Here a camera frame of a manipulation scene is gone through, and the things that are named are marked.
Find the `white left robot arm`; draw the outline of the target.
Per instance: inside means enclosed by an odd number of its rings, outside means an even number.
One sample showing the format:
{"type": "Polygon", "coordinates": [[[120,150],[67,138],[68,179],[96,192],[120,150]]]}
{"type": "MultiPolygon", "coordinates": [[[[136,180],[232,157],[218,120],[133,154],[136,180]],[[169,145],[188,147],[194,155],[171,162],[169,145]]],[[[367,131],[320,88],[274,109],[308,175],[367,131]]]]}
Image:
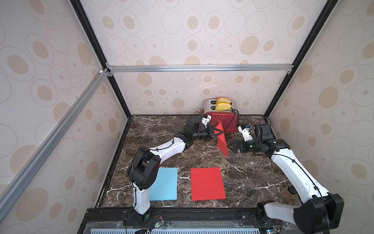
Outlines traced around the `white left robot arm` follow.
{"type": "Polygon", "coordinates": [[[133,216],[142,224],[150,219],[150,187],[154,184],[160,165],[176,154],[189,149],[195,140],[210,140],[224,136],[223,130],[208,125],[199,129],[185,127],[170,141],[151,149],[140,149],[127,169],[133,188],[133,216]]]}

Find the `light blue paper sheet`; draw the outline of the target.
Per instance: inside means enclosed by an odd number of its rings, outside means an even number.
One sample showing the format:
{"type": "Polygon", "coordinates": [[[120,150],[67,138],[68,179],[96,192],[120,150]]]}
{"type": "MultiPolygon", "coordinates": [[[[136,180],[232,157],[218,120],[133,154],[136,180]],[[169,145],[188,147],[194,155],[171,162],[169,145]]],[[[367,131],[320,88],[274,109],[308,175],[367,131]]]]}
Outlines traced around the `light blue paper sheet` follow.
{"type": "Polygon", "coordinates": [[[159,168],[150,187],[150,201],[177,200],[177,168],[159,168]]]}

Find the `red paper sheet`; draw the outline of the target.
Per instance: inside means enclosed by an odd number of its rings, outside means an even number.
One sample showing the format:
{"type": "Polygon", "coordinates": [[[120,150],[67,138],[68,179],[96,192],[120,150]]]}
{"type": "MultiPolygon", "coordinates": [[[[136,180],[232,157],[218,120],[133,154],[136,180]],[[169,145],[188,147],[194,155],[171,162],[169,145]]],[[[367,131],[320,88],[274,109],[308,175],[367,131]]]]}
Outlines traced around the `red paper sheet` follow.
{"type": "MultiPolygon", "coordinates": [[[[218,124],[217,124],[216,128],[218,128],[218,126],[221,126],[223,128],[223,124],[220,120],[218,120],[218,124]]],[[[227,142],[226,142],[225,133],[217,138],[217,147],[226,156],[226,158],[228,158],[228,145],[227,145],[227,142]]]]}
{"type": "Polygon", "coordinates": [[[226,199],[221,168],[191,168],[191,197],[193,201],[226,199]]]}

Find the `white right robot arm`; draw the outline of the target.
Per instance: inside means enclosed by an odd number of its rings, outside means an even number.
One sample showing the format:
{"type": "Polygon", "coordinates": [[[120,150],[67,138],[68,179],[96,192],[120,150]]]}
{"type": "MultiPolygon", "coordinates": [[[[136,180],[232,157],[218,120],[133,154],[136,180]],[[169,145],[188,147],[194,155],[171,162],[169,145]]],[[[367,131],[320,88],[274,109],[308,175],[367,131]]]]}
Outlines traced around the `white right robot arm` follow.
{"type": "Polygon", "coordinates": [[[234,153],[263,153],[270,158],[291,182],[292,193],[299,196],[300,206],[278,202],[258,203],[259,219],[278,219],[296,225],[304,234],[323,232],[339,227],[344,200],[330,193],[299,162],[283,139],[269,139],[261,143],[237,140],[230,147],[234,153]]]}

